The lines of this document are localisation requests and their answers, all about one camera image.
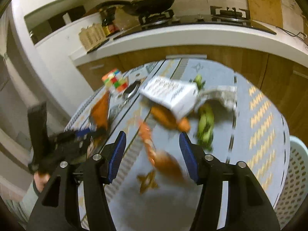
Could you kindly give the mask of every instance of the blue gripper pad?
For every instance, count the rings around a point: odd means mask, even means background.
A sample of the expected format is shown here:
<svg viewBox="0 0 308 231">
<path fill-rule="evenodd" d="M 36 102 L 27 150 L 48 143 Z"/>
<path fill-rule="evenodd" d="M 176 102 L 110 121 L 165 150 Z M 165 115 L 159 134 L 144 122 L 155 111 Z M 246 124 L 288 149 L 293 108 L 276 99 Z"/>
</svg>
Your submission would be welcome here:
<svg viewBox="0 0 308 231">
<path fill-rule="evenodd" d="M 198 175 L 198 162 L 192 150 L 194 145 L 191 143 L 185 132 L 180 133 L 179 143 L 189 176 L 195 183 L 197 183 L 200 178 Z"/>
<path fill-rule="evenodd" d="M 126 147 L 126 134 L 123 131 L 120 131 L 116 141 L 113 144 L 115 146 L 114 152 L 109 162 L 109 169 L 108 169 L 108 180 L 110 183 L 115 179 L 121 160 L 123 158 L 124 150 Z"/>
</svg>

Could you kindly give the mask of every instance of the kitchen counter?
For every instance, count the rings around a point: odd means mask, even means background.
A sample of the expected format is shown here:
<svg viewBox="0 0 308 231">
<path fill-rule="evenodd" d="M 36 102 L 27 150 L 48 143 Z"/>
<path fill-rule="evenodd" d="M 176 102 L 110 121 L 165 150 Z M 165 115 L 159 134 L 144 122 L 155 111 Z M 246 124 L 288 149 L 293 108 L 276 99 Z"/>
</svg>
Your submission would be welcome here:
<svg viewBox="0 0 308 231">
<path fill-rule="evenodd" d="M 83 48 L 79 48 L 69 57 L 75 66 L 79 66 L 104 57 L 148 48 L 175 45 L 220 45 L 259 50 L 308 67 L 308 47 L 303 41 L 289 36 L 279 28 L 262 22 L 258 23 L 275 31 L 277 35 L 229 25 L 179 25 L 134 33 L 116 40 L 111 39 L 89 54 L 86 54 Z"/>
</svg>

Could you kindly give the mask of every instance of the hand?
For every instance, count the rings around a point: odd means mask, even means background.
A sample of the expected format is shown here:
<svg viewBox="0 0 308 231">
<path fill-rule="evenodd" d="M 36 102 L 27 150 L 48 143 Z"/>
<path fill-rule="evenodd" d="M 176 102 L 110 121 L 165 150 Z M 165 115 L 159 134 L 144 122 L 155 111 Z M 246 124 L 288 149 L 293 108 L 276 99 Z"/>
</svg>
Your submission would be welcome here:
<svg viewBox="0 0 308 231">
<path fill-rule="evenodd" d="M 49 174 L 39 174 L 38 172 L 35 172 L 34 174 L 34 182 L 36 185 L 36 188 L 39 192 L 42 192 L 46 183 L 50 179 Z"/>
</svg>

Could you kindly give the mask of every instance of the gas stove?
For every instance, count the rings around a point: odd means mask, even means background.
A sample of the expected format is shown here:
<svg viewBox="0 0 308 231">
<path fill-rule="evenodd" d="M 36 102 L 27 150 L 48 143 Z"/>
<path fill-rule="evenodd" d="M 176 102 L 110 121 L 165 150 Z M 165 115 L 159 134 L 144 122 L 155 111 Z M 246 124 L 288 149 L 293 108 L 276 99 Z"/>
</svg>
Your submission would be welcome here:
<svg viewBox="0 0 308 231">
<path fill-rule="evenodd" d="M 171 27 L 177 25 L 190 25 L 190 24 L 223 24 L 223 25 L 232 25 L 246 28 L 253 28 L 256 30 L 261 30 L 273 35 L 276 35 L 276 32 L 270 30 L 269 28 L 263 26 L 260 23 L 252 21 L 250 19 L 250 12 L 247 9 L 238 9 L 232 8 L 229 10 L 220 10 L 219 13 L 216 13 L 217 9 L 222 7 L 210 6 L 210 15 L 190 15 L 190 16 L 181 16 L 177 17 L 174 12 L 170 9 L 161 14 L 150 15 L 147 17 L 140 16 L 139 22 L 140 25 L 129 30 L 126 30 L 122 34 L 116 36 L 114 40 L 121 37 L 131 35 L 133 33 L 138 33 L 146 30 L 162 28 L 162 27 Z"/>
<path fill-rule="evenodd" d="M 219 9 L 222 7 L 217 6 L 210 6 L 211 15 L 214 21 L 216 20 L 223 20 L 223 21 L 231 21 L 231 22 L 247 22 L 250 20 L 250 12 L 248 9 L 238 9 L 240 11 L 245 12 L 245 17 L 243 17 L 243 13 L 236 11 L 236 8 L 232 8 L 232 10 L 229 10 L 229 7 L 227 7 L 227 10 L 220 10 L 219 14 L 216 14 L 216 9 Z"/>
</svg>

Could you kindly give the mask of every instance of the orange object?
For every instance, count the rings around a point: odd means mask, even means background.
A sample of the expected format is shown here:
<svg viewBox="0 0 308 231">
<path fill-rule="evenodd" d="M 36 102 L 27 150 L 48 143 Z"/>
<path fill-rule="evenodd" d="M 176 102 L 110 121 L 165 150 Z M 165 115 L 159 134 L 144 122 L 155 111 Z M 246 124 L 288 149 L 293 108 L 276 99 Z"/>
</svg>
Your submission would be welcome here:
<svg viewBox="0 0 308 231">
<path fill-rule="evenodd" d="M 183 181 L 181 167 L 177 160 L 166 151 L 156 151 L 151 138 L 151 129 L 145 122 L 140 123 L 139 135 L 144 142 L 150 163 L 162 174 L 177 181 Z"/>
<path fill-rule="evenodd" d="M 109 94 L 110 92 L 106 91 L 91 110 L 91 117 L 97 127 L 104 127 L 106 130 L 108 128 Z"/>
<path fill-rule="evenodd" d="M 189 132 L 190 130 L 190 123 L 186 117 L 183 117 L 178 123 L 177 128 L 181 132 Z"/>
<path fill-rule="evenodd" d="M 186 117 L 177 122 L 172 112 L 164 106 L 158 104 L 152 106 L 151 114 L 161 125 L 168 129 L 178 128 L 181 132 L 188 132 L 190 130 L 190 124 Z"/>
</svg>

